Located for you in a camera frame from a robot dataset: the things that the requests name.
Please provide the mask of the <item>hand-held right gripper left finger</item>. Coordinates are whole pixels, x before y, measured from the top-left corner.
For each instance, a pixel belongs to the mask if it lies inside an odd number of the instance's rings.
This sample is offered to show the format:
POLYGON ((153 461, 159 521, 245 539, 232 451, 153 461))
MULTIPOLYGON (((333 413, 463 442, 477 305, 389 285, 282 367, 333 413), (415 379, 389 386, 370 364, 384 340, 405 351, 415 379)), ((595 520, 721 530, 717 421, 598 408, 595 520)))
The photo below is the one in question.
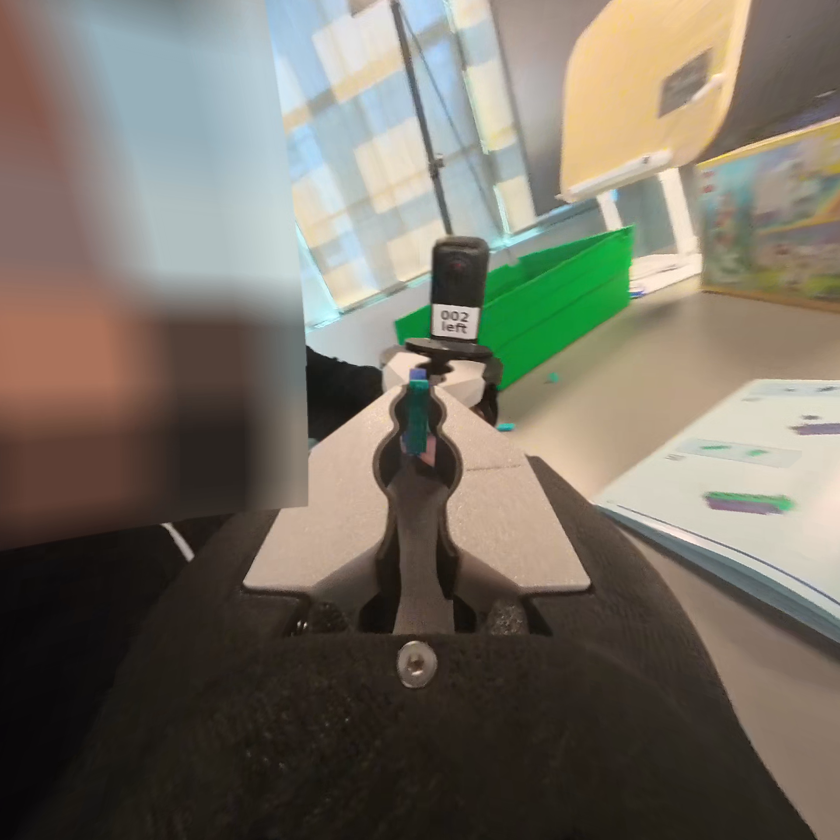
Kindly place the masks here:
POLYGON ((311 450, 308 504, 279 511, 245 575, 247 592, 306 596, 345 613, 375 597, 389 522, 377 459, 402 396, 393 387, 311 450))

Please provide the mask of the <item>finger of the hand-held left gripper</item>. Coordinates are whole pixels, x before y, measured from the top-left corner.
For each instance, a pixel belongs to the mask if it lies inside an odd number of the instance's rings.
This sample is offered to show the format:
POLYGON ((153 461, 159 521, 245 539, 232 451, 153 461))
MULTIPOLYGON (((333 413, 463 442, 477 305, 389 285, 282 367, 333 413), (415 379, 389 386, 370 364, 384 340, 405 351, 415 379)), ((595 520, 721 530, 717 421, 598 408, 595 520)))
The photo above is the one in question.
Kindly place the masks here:
POLYGON ((485 370, 484 361, 449 360, 447 370, 437 379, 436 391, 466 408, 475 408, 486 390, 485 370))
POLYGON ((423 368, 427 356, 405 348, 391 348, 383 355, 381 370, 382 392, 387 394, 394 389, 404 389, 411 378, 411 371, 423 368))

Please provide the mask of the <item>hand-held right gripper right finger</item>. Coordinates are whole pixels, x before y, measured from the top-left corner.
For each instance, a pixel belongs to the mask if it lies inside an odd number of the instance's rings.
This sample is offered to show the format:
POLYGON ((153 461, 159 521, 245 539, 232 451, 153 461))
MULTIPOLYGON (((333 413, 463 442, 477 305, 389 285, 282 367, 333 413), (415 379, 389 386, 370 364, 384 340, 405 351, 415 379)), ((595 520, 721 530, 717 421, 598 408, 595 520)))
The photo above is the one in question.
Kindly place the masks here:
POLYGON ((455 459, 444 535, 455 552, 455 596, 488 613, 501 599, 583 593, 590 576, 527 456, 506 434, 434 389, 438 433, 455 459))

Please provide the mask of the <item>blue purple toy brick assembly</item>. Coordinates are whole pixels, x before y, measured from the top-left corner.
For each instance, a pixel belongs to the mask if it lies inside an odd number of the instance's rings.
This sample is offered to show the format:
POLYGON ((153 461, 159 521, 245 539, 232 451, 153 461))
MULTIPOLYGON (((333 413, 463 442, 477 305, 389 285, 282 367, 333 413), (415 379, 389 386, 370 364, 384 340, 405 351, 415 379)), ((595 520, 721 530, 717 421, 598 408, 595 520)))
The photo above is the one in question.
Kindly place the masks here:
POLYGON ((404 409, 402 451, 423 467, 436 466, 436 437, 430 425, 431 388, 427 372, 421 367, 409 371, 404 409))

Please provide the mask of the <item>person's left forearm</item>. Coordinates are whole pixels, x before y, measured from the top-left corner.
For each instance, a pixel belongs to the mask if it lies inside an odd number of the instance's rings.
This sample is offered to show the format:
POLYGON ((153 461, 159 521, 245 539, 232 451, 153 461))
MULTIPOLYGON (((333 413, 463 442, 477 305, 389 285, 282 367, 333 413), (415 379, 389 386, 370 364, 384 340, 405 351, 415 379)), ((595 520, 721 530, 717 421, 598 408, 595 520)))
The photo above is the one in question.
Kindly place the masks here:
POLYGON ((308 435, 320 442, 383 394, 382 371, 323 355, 307 347, 308 435))

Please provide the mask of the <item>colourful toy set box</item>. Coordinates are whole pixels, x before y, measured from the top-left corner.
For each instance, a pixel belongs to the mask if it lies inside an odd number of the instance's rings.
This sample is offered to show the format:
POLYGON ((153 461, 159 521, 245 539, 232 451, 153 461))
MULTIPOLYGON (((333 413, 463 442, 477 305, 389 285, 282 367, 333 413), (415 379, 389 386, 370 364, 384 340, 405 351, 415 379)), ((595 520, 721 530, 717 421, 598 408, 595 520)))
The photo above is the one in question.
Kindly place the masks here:
POLYGON ((696 166, 700 288, 839 309, 839 119, 696 166))

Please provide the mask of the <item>green plastic bin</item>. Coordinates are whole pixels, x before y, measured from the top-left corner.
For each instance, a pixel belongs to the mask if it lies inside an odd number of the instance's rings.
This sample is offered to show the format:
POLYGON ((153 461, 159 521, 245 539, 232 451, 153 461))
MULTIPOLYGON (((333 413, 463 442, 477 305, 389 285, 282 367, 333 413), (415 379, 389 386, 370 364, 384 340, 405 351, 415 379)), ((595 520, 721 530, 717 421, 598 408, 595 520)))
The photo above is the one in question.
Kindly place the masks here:
MULTIPOLYGON (((621 227, 488 269, 479 341, 503 366, 499 391, 628 306, 633 251, 634 230, 621 227)), ((430 310, 429 292, 395 322, 399 348, 429 336, 430 310)))

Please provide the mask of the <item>black tripod stand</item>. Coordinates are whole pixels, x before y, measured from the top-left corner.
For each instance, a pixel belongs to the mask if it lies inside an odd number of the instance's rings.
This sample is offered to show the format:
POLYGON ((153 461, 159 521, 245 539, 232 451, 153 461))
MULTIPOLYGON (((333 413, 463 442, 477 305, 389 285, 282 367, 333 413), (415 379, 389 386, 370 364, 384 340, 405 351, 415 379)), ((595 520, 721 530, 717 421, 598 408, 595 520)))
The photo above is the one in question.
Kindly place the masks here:
POLYGON ((444 232, 499 245, 507 235, 506 221, 450 3, 391 1, 387 6, 444 232))

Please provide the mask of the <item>white paper leaflet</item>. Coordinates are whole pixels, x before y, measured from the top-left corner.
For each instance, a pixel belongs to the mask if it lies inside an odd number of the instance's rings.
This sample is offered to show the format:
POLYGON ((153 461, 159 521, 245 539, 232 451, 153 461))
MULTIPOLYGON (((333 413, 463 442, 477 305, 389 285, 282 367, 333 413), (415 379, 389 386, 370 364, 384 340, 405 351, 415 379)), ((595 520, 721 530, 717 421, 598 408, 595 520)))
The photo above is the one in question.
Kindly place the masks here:
POLYGON ((629 270, 630 297, 631 299, 645 297, 696 277, 701 271, 701 254, 637 257, 629 270))

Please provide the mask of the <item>pale blue instruction booklet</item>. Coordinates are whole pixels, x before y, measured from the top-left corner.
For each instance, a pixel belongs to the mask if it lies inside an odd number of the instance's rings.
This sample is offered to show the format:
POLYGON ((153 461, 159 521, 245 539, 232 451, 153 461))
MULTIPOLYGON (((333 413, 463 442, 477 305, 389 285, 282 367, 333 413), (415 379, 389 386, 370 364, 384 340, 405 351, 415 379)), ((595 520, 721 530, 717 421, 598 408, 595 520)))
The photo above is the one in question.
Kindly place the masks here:
POLYGON ((593 503, 838 643, 837 379, 749 382, 593 503))

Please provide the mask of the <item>light wooden table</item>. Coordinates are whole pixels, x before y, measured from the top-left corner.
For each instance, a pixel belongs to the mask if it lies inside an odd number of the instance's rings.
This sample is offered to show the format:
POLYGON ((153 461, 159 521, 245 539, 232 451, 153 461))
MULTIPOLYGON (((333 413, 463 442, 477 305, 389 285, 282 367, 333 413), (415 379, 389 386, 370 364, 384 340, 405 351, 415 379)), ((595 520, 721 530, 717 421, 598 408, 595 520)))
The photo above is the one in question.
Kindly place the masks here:
POLYGON ((613 1, 577 39, 563 82, 558 198, 595 198, 649 178, 661 187, 675 245, 697 254, 679 170, 717 138, 732 105, 750 1, 613 1), (659 119, 662 81, 712 48, 715 80, 659 119))

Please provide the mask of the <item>person's black clothed body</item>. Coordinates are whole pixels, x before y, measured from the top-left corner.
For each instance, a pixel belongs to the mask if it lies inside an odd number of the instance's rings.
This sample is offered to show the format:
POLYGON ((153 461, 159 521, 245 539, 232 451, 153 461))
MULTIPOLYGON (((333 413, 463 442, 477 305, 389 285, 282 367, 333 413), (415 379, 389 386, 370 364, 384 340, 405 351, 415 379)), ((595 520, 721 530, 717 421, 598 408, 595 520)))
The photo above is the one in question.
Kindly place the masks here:
POLYGON ((203 657, 238 556, 207 545, 234 514, 2 552, 2 838, 16 838, 83 752, 127 658, 203 657))

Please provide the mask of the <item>small black panel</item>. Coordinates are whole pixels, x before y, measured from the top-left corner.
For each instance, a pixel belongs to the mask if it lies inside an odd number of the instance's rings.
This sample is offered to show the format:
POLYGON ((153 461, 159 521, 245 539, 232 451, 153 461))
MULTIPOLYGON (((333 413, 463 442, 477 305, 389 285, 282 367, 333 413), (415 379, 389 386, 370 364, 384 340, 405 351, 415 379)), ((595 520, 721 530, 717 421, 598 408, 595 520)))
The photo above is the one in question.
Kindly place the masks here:
POLYGON ((708 48, 672 72, 660 85, 658 118, 669 115, 695 102, 715 80, 711 72, 713 49, 708 48))

